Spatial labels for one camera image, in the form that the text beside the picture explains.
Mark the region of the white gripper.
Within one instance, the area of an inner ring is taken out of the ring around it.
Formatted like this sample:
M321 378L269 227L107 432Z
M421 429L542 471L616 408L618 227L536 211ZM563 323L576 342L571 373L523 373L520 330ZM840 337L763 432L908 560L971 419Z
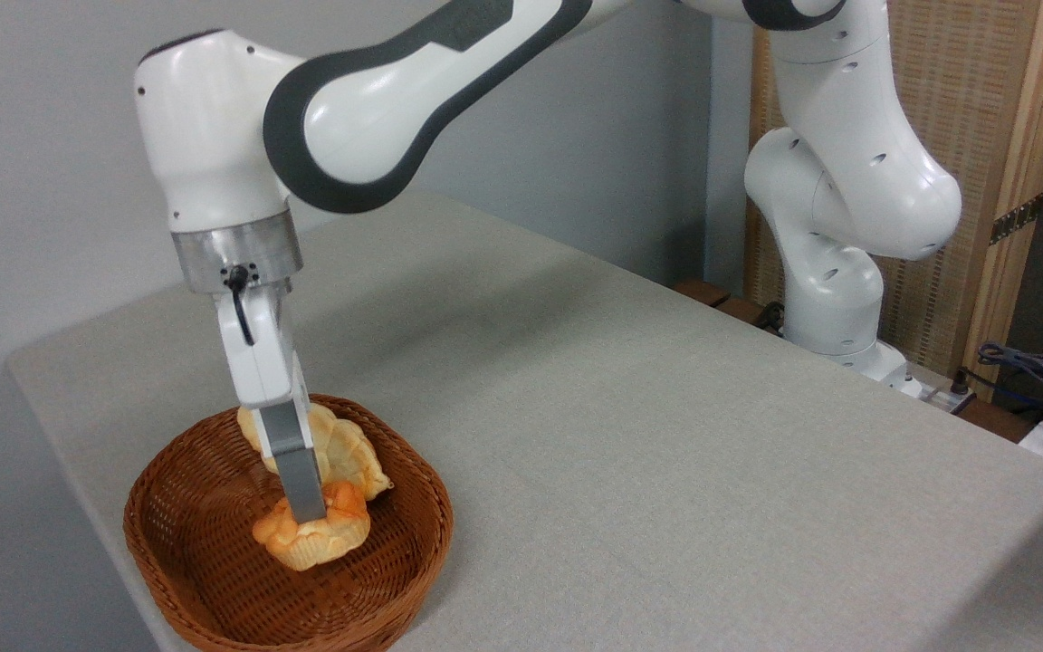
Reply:
M237 400L253 409L263 458L272 459L296 523L328 515L321 494L308 391L295 355L289 281L248 286L235 301L214 294L216 320Z

